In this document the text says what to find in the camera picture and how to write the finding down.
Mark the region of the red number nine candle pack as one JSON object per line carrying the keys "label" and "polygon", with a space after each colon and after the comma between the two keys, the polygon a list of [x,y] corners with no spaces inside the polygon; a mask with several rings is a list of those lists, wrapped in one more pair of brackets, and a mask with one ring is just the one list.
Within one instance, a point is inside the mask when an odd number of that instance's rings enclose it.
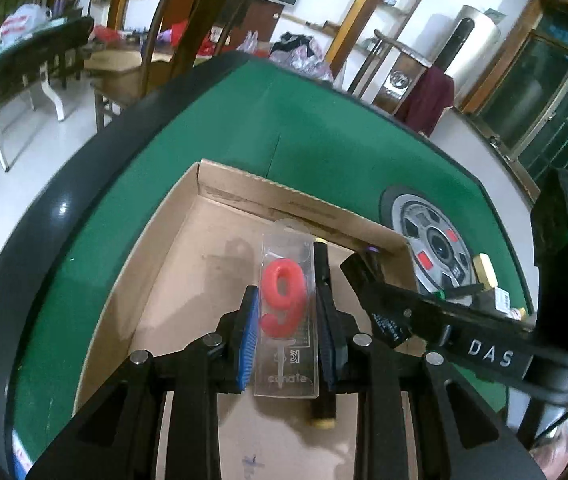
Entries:
{"label": "red number nine candle pack", "polygon": [[310,400],[319,394],[316,239],[295,220],[278,220],[261,245],[256,396]]}

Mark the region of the black pen gold tip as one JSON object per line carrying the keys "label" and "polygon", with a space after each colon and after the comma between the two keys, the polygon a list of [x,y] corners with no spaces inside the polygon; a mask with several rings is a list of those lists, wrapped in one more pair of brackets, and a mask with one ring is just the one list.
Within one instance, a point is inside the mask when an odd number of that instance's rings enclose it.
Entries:
{"label": "black pen gold tip", "polygon": [[320,353],[319,365],[319,395],[311,402],[311,423],[318,429],[331,429],[335,427],[336,422],[336,396],[334,392],[327,390],[322,377]]}

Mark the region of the white box with barcode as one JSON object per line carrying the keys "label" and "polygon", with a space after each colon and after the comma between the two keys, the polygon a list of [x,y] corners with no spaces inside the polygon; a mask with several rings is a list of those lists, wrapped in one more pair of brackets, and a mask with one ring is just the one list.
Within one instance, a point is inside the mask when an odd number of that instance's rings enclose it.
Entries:
{"label": "white box with barcode", "polygon": [[498,312],[508,315],[511,311],[510,294],[500,287],[495,287],[491,291],[493,292],[494,308]]}

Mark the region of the cardboard box tray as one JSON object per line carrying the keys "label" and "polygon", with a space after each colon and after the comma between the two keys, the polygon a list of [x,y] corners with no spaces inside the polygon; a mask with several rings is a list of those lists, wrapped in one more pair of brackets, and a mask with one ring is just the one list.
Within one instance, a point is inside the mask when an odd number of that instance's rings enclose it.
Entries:
{"label": "cardboard box tray", "polygon": [[[83,404],[133,350],[156,356],[212,332],[259,280],[264,232],[287,219],[326,241],[336,307],[372,328],[340,264],[380,250],[390,284],[414,289],[408,244],[379,224],[247,172],[203,160],[173,185],[128,255],[94,330],[76,392]],[[349,479],[357,399],[340,396],[337,422],[318,429],[306,401],[219,396],[221,472],[227,479]]]}

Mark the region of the white square case yellow base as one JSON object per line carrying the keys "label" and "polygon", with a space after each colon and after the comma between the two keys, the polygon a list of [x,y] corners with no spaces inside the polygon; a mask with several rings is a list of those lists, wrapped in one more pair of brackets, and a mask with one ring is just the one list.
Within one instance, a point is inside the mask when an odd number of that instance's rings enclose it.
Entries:
{"label": "white square case yellow base", "polygon": [[499,286],[496,271],[493,269],[492,262],[487,254],[474,256],[473,266],[477,281],[482,283],[484,289],[492,289]]}

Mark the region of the round grey table control panel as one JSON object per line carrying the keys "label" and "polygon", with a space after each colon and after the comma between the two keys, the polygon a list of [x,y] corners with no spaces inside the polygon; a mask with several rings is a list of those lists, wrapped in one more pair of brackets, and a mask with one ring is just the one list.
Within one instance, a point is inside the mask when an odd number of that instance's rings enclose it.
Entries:
{"label": "round grey table control panel", "polygon": [[423,194],[403,185],[386,188],[380,196],[380,223],[408,241],[423,294],[477,282],[472,255],[458,230]]}

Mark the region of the wooden chair with maroon cloth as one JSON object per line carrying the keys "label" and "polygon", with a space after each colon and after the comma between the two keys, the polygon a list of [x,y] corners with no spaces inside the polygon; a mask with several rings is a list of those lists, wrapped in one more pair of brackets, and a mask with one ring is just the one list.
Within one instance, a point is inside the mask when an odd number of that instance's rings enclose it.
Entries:
{"label": "wooden chair with maroon cloth", "polygon": [[366,100],[365,95],[374,87],[375,77],[382,73],[384,79],[369,103],[389,115],[395,114],[424,72],[432,66],[432,62],[417,50],[378,29],[374,30],[368,44],[356,44],[356,47],[365,51],[366,57],[348,92]]}

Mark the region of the maroon jacket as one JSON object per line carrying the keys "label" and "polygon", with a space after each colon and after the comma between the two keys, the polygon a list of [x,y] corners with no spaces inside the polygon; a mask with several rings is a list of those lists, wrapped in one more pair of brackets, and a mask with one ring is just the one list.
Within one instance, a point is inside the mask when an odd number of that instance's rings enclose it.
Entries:
{"label": "maroon jacket", "polygon": [[430,66],[395,112],[395,118],[428,138],[442,113],[452,107],[454,81],[441,68]]}

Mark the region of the pile of clothes bags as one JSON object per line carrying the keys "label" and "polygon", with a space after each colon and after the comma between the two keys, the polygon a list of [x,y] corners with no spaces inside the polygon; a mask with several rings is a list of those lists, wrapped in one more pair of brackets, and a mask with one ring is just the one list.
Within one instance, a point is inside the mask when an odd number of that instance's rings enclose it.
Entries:
{"label": "pile of clothes bags", "polygon": [[313,79],[334,81],[322,48],[313,36],[286,32],[273,44],[269,60]]}

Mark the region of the silver standing air conditioner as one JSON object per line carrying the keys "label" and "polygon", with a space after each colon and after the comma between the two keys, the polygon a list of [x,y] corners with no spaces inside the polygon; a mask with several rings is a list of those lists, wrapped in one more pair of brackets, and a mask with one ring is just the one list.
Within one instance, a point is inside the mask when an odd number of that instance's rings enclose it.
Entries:
{"label": "silver standing air conditioner", "polygon": [[426,22],[418,36],[421,52],[453,80],[455,105],[500,35],[491,18],[467,4],[455,18],[434,14]]}

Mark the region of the dark wooden chair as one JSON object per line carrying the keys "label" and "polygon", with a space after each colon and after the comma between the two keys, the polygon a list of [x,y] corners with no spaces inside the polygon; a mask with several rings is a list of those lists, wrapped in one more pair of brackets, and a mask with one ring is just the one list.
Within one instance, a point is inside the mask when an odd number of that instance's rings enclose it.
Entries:
{"label": "dark wooden chair", "polygon": [[[171,79],[192,70],[198,51],[210,35],[214,22],[226,5],[226,0],[197,0],[194,10],[186,19],[182,36],[172,48],[171,58],[168,61],[155,61],[153,54],[168,3],[169,0],[158,2],[142,50],[141,64],[123,72],[108,73],[92,82],[95,125],[98,130],[105,127],[107,117],[114,119],[118,116],[114,111],[115,108],[125,110]],[[226,38],[229,37],[241,10],[249,3],[250,0],[240,0],[233,13],[224,22],[219,39],[214,44],[212,51],[214,56],[221,54]]]}

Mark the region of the black folding side table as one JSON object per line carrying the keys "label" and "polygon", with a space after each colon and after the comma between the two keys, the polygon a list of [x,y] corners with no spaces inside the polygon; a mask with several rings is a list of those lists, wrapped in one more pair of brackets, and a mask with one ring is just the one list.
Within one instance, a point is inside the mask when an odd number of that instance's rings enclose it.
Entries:
{"label": "black folding side table", "polygon": [[[56,18],[22,38],[3,47],[0,46],[0,99],[6,98],[17,88],[29,93],[34,84],[55,108],[56,118],[66,118],[64,103],[52,88],[51,78],[57,76],[63,88],[70,77],[78,79],[83,71],[81,49],[88,43],[94,27],[90,16]],[[2,148],[0,123],[0,164],[4,171],[10,170]]]}

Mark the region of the white plastic bag red print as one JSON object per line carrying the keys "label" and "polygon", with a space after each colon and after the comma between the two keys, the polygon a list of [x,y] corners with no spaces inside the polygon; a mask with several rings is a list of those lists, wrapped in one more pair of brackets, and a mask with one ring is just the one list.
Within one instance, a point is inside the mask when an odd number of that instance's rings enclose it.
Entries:
{"label": "white plastic bag red print", "polygon": [[10,44],[36,28],[49,23],[52,11],[35,3],[24,3],[0,26],[0,41]]}

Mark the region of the window with wooden frame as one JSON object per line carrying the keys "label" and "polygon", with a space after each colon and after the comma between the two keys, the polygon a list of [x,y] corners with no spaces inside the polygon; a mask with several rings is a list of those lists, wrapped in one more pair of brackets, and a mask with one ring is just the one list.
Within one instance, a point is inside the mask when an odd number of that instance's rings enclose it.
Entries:
{"label": "window with wooden frame", "polygon": [[568,0],[528,0],[463,113],[533,202],[568,169]]}

